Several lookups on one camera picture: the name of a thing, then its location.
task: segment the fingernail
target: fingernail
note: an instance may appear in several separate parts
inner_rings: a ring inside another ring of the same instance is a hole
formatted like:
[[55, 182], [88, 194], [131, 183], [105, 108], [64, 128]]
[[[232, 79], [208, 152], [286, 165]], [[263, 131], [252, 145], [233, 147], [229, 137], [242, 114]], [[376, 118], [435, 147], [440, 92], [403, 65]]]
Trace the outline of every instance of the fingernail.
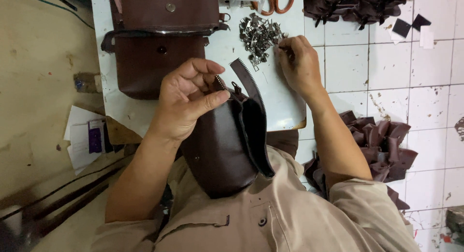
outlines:
[[218, 102], [225, 102], [230, 98], [231, 94], [228, 90], [220, 91], [216, 95], [216, 99]]

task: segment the person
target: person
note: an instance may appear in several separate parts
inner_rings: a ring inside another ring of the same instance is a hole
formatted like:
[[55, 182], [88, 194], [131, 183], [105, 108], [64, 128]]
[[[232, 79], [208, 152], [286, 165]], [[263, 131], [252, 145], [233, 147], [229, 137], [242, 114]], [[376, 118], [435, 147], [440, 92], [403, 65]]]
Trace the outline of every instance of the person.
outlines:
[[[229, 98], [228, 91], [203, 92], [225, 69], [206, 59], [190, 59], [168, 74], [159, 107], [137, 152], [114, 184], [105, 224], [91, 250], [117, 251], [420, 251], [408, 224], [372, 180], [369, 166], [321, 83], [316, 51], [304, 36], [284, 39], [280, 64], [289, 86], [312, 112], [317, 150], [329, 200], [306, 191], [303, 166], [289, 153], [267, 146], [275, 170], [258, 175], [240, 193], [210, 199], [198, 186], [185, 159], [174, 162], [196, 119]], [[174, 201], [160, 231], [153, 216], [166, 182]]]

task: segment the left hand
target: left hand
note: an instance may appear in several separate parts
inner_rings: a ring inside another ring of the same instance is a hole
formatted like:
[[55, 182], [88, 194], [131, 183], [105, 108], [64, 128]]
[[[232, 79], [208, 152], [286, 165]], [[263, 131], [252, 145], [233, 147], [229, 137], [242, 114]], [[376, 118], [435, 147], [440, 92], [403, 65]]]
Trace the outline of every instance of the left hand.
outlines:
[[180, 142], [194, 130], [197, 119], [226, 102], [227, 90], [205, 95], [217, 74], [224, 67], [207, 59], [189, 59], [164, 77], [159, 105], [148, 129], [148, 135]]

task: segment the pile of zipper pulls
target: pile of zipper pulls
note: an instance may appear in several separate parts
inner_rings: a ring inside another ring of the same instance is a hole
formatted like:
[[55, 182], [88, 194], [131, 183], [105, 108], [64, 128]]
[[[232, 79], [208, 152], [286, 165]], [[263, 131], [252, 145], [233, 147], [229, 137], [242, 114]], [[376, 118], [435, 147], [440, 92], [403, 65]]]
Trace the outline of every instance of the pile of zipper pulls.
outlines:
[[249, 17], [240, 20], [240, 40], [245, 43], [245, 50], [251, 54], [248, 59], [252, 62], [255, 71], [258, 71], [258, 64], [267, 62], [269, 54], [266, 50], [272, 44], [279, 44], [283, 38], [288, 37], [288, 33], [282, 33], [280, 23], [272, 22], [272, 19], [263, 19], [252, 13]]

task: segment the hand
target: hand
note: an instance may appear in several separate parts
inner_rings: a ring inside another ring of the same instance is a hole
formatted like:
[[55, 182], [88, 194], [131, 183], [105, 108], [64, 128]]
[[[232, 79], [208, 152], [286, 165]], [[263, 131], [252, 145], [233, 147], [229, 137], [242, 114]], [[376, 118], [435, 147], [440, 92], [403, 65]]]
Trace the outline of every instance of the hand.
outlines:
[[283, 74], [292, 89], [304, 95], [323, 88], [317, 52], [306, 37], [285, 38], [278, 50]]
[[159, 105], [147, 135], [155, 134], [162, 139], [180, 144], [194, 130], [197, 119], [206, 112], [226, 102], [227, 90], [209, 95], [217, 74], [224, 67], [207, 59], [189, 59], [164, 77], [159, 94]]

